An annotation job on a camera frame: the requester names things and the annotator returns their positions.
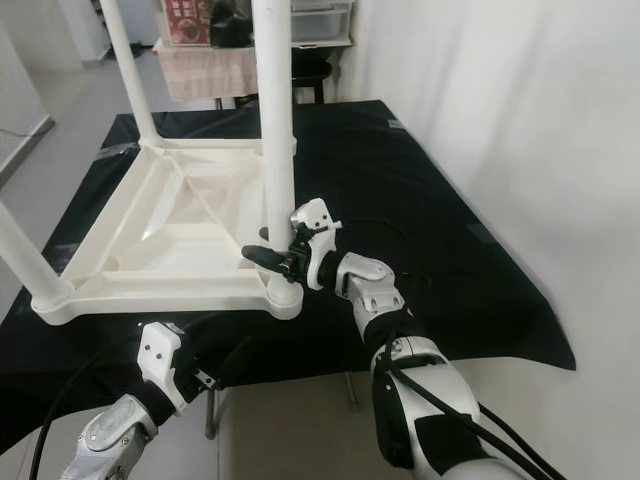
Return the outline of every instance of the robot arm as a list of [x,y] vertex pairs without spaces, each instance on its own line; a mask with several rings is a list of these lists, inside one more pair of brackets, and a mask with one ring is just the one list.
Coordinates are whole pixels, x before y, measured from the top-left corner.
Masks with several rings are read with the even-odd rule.
[[[422,322],[406,308],[395,287],[395,275],[385,263],[336,252],[336,229],[320,199],[292,215],[295,240],[285,254],[263,247],[245,247],[243,255],[289,281],[320,290],[329,288],[353,304],[353,315],[371,362],[373,404],[378,444],[393,466],[410,470],[415,478],[447,480],[520,480],[509,464],[492,458],[478,437],[395,378],[387,362],[425,386],[436,397],[480,421],[469,386],[426,337]],[[387,344],[390,354],[387,357]]]
[[145,325],[138,350],[142,381],[84,428],[62,480],[126,480],[159,426],[204,390],[224,388],[247,344],[239,344],[210,376],[198,368],[187,333],[170,323]]

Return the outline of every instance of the white curtain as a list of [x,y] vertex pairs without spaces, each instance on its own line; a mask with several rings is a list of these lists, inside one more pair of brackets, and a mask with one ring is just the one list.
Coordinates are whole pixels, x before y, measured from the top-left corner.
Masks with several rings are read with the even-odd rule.
[[637,0],[360,0],[333,93],[384,100],[552,301],[577,373],[462,368],[568,478],[638,475],[639,25]]

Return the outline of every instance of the black table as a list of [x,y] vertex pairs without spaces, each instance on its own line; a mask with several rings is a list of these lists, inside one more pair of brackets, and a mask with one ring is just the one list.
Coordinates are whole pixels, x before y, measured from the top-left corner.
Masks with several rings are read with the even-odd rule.
[[[513,356],[575,369],[571,348],[548,302],[491,237],[381,102],[294,107],[298,139],[296,201],[316,197],[345,223],[339,248],[378,258],[398,274],[411,309],[451,359]],[[256,138],[257,109],[154,115],[161,135]],[[44,249],[62,271],[138,152],[130,115],[119,115]],[[375,217],[383,222],[363,221]],[[411,242],[384,221],[404,229]],[[54,395],[101,345],[140,321],[184,324],[201,313],[95,315],[51,327],[22,291],[0,326],[0,453],[41,425]],[[194,346],[205,369],[247,336],[256,338],[235,384],[279,381],[367,368],[351,305],[330,292],[308,292],[300,316],[212,314]],[[137,345],[97,364],[60,414],[110,404],[138,378]]]

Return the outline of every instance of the table leg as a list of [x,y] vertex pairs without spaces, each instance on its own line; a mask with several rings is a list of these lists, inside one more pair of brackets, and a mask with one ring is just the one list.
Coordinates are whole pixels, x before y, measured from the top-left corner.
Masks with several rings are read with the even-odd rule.
[[216,392],[209,390],[207,392],[207,419],[204,424],[204,436],[209,440],[216,438]]
[[316,103],[318,105],[324,105],[324,84],[322,80],[318,80],[313,87],[313,93],[316,97]]
[[345,383],[347,384],[347,392],[349,393],[349,407],[351,410],[357,412],[360,410],[360,402],[358,401],[358,395],[353,385],[353,376],[351,372],[344,373]]

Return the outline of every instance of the black bag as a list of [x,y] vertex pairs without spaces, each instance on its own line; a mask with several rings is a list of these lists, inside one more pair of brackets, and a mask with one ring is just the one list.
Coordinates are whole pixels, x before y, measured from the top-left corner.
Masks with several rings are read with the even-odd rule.
[[213,48],[252,47],[251,0],[214,0],[209,29]]

